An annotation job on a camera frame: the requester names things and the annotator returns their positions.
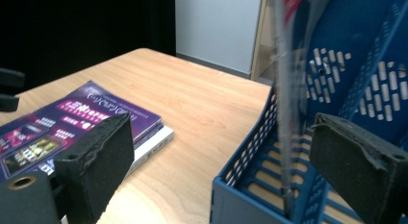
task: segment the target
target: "blue storage crate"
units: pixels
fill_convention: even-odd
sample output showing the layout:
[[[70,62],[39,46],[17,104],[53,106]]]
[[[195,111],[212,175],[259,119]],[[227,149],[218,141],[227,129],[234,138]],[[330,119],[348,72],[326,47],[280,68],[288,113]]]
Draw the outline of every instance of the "blue storage crate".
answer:
[[[304,62],[307,127],[316,112],[335,114],[408,151],[407,10],[408,0],[329,1]],[[257,124],[215,177],[210,222],[360,223],[310,165],[309,128],[293,137],[294,205],[285,216],[276,97],[271,87]]]

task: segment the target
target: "black wall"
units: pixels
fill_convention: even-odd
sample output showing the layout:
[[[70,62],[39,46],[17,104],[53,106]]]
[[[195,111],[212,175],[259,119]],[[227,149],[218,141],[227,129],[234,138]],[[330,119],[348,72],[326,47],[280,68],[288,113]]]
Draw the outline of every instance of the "black wall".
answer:
[[[131,50],[175,55],[174,0],[0,0],[0,67],[26,74],[17,93]]]

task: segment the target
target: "table surface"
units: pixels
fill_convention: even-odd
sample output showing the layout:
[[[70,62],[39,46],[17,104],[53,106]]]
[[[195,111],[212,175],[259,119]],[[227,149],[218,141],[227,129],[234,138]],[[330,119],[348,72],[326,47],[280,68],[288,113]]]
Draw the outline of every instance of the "table surface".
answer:
[[[209,223],[212,180],[256,123],[269,87],[138,49],[21,93],[0,125],[89,80],[158,113],[175,134],[123,181],[98,223]]]

